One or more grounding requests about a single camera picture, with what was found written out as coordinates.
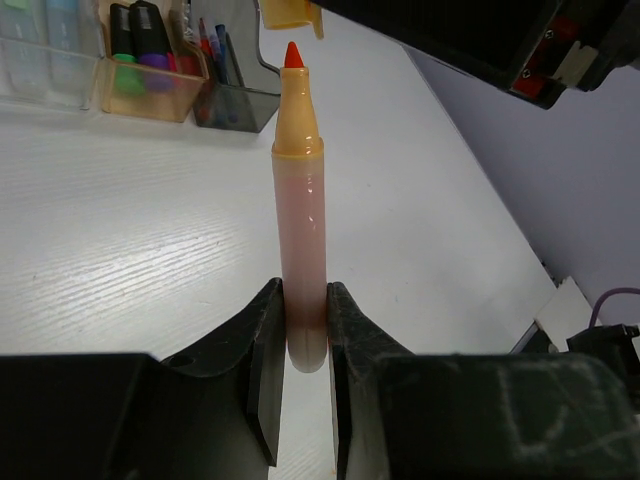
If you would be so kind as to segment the pink highlighter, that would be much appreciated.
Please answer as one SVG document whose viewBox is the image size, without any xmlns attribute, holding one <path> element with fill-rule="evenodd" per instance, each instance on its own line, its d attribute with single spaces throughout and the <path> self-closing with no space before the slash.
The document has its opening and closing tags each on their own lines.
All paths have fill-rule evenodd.
<svg viewBox="0 0 640 480">
<path fill-rule="evenodd" d="M 199 59 L 191 52 L 186 54 L 168 53 L 167 57 L 171 72 L 191 76 L 201 75 Z"/>
</svg>

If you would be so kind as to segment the green glue tube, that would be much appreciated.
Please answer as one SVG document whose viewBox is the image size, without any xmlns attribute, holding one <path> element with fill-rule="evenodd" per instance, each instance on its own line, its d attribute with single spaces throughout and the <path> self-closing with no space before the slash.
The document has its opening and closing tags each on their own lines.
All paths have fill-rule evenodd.
<svg viewBox="0 0 640 480">
<path fill-rule="evenodd" d="M 28 53 L 18 40 L 31 40 L 33 20 L 28 1 L 1 2 L 1 37 L 6 70 L 13 88 L 25 92 L 29 72 Z"/>
</svg>

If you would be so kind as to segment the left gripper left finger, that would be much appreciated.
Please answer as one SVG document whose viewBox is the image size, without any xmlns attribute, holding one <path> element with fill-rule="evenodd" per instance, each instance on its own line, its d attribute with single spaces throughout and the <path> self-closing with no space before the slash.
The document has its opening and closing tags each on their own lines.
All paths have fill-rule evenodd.
<svg viewBox="0 0 640 480">
<path fill-rule="evenodd" d="M 264 479 L 277 462 L 282 283 L 158 360 L 146 353 L 1 360 L 5 479 Z"/>
</svg>

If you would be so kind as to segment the blue gel pen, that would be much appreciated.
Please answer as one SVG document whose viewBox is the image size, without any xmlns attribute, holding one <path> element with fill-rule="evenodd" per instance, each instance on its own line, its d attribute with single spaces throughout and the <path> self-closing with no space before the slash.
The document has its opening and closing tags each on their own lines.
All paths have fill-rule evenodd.
<svg viewBox="0 0 640 480">
<path fill-rule="evenodd" d="M 228 75 L 227 62 L 226 62 L 226 53 L 227 53 L 226 27 L 224 24 L 217 24 L 215 26 L 215 29 L 216 29 L 216 35 L 218 37 L 218 46 L 219 46 L 218 64 L 221 72 L 221 82 L 224 84 L 228 84 L 229 75 Z"/>
</svg>

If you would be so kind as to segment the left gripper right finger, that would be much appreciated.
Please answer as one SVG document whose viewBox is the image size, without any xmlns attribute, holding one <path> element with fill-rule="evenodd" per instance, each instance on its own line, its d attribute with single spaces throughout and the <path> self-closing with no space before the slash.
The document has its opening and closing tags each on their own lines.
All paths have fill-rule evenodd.
<svg viewBox="0 0 640 480">
<path fill-rule="evenodd" d="M 620 379 L 575 353 L 417 355 L 328 287 L 341 479 L 635 479 Z"/>
</svg>

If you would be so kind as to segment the blue glue tube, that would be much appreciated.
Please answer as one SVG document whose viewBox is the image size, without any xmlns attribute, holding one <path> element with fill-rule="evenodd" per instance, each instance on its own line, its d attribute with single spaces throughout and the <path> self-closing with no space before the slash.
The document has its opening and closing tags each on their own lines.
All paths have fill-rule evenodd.
<svg viewBox="0 0 640 480">
<path fill-rule="evenodd" d="M 67 93 L 83 89 L 84 60 L 81 52 L 77 1 L 46 1 L 47 28 L 53 84 Z"/>
</svg>

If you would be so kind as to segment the orange glue tube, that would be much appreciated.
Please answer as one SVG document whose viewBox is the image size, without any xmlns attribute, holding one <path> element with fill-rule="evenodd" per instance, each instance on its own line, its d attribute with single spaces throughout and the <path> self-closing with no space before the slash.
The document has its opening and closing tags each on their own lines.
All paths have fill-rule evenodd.
<svg viewBox="0 0 640 480">
<path fill-rule="evenodd" d="M 324 142 L 311 98 L 310 72 L 287 45 L 271 149 L 288 353 L 312 373 L 327 354 Z"/>
</svg>

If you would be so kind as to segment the purple highlighter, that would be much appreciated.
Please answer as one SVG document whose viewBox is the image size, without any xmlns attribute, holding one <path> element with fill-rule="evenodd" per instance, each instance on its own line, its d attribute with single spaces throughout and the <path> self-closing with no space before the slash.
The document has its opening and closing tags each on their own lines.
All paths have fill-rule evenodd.
<svg viewBox="0 0 640 480">
<path fill-rule="evenodd" d="M 170 43 L 159 8 L 148 1 L 136 1 L 129 7 L 130 27 L 139 64 L 156 70 L 170 71 L 167 54 Z M 174 81 L 162 73 L 142 72 L 145 88 L 154 93 L 173 89 Z"/>
</svg>

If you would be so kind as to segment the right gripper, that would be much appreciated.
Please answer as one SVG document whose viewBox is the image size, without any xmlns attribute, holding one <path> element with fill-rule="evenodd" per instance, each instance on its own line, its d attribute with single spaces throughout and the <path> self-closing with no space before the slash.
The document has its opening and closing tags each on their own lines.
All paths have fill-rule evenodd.
<svg viewBox="0 0 640 480">
<path fill-rule="evenodd" d="M 322 1 L 320 7 L 542 109 L 639 66 L 636 1 Z"/>
</svg>

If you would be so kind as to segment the red gel pen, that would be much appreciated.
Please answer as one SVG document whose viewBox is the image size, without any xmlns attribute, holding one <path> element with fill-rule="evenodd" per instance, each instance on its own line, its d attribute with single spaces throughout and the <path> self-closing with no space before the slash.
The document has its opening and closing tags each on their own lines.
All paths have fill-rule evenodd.
<svg viewBox="0 0 640 480">
<path fill-rule="evenodd" d="M 202 18 L 200 18 L 199 21 L 198 21 L 198 28 L 199 28 L 201 50 L 203 51 L 203 53 L 207 57 L 210 57 L 211 56 L 211 47 L 210 47 L 209 38 L 208 38 L 208 35 L 207 35 L 205 23 L 204 23 L 204 20 Z"/>
</svg>

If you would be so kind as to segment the orange eraser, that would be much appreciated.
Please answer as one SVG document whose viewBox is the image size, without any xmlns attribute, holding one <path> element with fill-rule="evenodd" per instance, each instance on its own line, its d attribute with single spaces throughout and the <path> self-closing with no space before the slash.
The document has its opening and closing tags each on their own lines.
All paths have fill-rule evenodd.
<svg viewBox="0 0 640 480">
<path fill-rule="evenodd" d="M 322 9 L 310 0 L 259 0 L 267 30 L 287 30 L 311 25 L 317 39 L 324 38 Z"/>
</svg>

